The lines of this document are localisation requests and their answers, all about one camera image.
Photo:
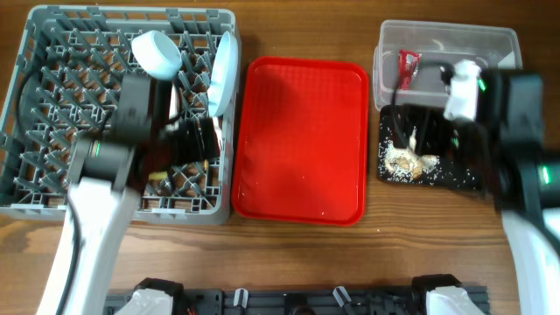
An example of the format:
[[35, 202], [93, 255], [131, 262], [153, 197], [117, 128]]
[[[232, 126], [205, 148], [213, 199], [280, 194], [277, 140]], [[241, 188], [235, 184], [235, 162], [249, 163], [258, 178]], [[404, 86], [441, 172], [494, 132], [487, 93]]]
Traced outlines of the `white plastic fork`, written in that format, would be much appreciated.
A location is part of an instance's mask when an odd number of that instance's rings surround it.
[[214, 129], [214, 133], [216, 135], [216, 141], [218, 144], [218, 148], [220, 151], [223, 150], [223, 139], [222, 139], [222, 129], [221, 129], [221, 123], [220, 123], [220, 118], [218, 116], [214, 116], [212, 118], [213, 120], [213, 129]]

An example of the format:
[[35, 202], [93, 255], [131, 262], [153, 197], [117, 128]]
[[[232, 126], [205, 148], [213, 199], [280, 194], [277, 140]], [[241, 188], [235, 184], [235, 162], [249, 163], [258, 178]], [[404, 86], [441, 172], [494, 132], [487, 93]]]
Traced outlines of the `large light blue plate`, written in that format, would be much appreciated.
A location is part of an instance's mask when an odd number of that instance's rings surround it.
[[207, 90], [208, 114], [222, 116], [234, 94], [239, 62], [239, 46], [236, 37], [226, 31], [218, 45]]

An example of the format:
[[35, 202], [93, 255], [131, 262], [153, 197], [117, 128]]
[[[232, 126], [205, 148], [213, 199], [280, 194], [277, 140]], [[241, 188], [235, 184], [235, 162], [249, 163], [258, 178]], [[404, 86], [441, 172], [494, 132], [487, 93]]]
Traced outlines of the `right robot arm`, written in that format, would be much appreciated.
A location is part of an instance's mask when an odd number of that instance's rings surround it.
[[538, 73], [489, 68], [467, 83], [471, 117], [390, 102], [397, 142], [410, 147], [410, 114], [422, 118], [415, 153], [471, 169], [493, 196], [514, 258], [521, 311], [559, 312], [559, 153], [544, 144]]

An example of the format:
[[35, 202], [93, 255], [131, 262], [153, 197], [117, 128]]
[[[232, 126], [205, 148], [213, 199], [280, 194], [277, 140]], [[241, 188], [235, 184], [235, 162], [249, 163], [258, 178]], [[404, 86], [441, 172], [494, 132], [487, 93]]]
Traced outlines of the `rice food scraps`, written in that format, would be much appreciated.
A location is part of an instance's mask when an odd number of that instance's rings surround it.
[[396, 148], [392, 140], [387, 141], [387, 148], [382, 159], [385, 170], [393, 179], [411, 182], [419, 179], [421, 175], [428, 174], [436, 169], [439, 157], [435, 155], [418, 156], [412, 150], [416, 148], [417, 128], [409, 136], [410, 147], [407, 149]]

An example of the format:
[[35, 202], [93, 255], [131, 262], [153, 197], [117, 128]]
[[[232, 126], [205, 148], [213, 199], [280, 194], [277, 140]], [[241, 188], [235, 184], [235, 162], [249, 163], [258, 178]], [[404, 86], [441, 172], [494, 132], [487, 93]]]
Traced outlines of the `yellow plastic cup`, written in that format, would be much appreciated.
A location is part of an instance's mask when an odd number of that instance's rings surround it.
[[166, 171], [153, 172], [149, 175], [149, 181], [162, 181], [168, 178]]

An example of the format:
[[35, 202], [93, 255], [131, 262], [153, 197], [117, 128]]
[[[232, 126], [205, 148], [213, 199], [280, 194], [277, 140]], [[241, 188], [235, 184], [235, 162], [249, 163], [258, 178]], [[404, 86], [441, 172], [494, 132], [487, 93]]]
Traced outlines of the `clear plastic waste bin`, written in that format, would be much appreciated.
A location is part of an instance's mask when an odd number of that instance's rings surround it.
[[481, 68], [523, 67], [518, 37], [510, 28], [386, 20], [374, 51], [373, 98], [377, 109], [390, 104], [402, 50], [419, 53], [422, 61], [456, 64], [471, 60]]

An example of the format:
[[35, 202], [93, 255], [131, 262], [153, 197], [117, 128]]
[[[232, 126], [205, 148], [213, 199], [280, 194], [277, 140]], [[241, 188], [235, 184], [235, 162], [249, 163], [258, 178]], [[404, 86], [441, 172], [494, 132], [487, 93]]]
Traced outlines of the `red plastic serving tray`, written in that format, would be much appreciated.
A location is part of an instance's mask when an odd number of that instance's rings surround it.
[[247, 218], [351, 226], [365, 213], [369, 78], [354, 63], [248, 67], [231, 202]]

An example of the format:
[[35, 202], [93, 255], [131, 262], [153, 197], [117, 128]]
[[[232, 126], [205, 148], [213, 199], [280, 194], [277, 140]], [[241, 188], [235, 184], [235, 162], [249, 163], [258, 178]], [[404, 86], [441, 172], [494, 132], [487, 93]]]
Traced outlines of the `black waste tray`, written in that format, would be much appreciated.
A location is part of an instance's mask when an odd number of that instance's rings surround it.
[[475, 171], [438, 155], [417, 159], [406, 149], [396, 148], [390, 109], [380, 112], [378, 142], [378, 179], [391, 183], [438, 186], [455, 191], [481, 191], [482, 181]]

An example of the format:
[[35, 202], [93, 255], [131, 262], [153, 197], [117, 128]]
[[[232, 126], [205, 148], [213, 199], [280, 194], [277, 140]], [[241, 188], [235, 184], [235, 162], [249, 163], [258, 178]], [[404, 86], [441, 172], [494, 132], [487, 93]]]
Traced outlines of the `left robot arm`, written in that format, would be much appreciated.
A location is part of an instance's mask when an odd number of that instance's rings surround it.
[[66, 218], [40, 314], [99, 314], [119, 248], [139, 208], [149, 176], [174, 166], [217, 158], [215, 117], [170, 116], [171, 80], [127, 74], [115, 111], [72, 147]]

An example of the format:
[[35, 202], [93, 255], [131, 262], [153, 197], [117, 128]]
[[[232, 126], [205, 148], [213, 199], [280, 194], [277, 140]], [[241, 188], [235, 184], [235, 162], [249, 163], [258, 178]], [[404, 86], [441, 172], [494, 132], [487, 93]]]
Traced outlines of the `grey plastic dishwasher rack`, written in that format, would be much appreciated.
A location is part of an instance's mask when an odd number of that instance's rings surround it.
[[[16, 220], [60, 221], [67, 208], [71, 147], [82, 135], [109, 130], [126, 74], [141, 67], [132, 39], [149, 31], [178, 47], [175, 78], [181, 119], [208, 114], [207, 90], [225, 32], [240, 36], [227, 9], [39, 5], [26, 20], [1, 114], [1, 212]], [[182, 164], [149, 181], [138, 221], [222, 224], [230, 215], [235, 105], [218, 116], [217, 158]]]

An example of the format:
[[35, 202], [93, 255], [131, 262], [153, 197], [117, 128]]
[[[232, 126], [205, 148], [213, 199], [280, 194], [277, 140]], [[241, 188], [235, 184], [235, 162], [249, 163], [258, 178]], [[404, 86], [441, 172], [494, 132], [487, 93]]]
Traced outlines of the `red snack wrapper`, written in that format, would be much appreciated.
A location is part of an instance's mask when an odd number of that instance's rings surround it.
[[399, 88], [408, 90], [411, 82], [417, 75], [422, 54], [410, 50], [400, 50], [398, 56], [398, 82]]

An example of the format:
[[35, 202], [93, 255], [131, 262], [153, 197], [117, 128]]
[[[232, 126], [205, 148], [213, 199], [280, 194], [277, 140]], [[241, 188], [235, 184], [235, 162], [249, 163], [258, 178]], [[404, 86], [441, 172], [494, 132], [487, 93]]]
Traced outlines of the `small light blue bowl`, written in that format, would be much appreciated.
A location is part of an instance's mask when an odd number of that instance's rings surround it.
[[180, 51], [161, 31], [148, 31], [132, 39], [131, 50], [139, 66], [161, 81], [172, 81], [182, 67]]

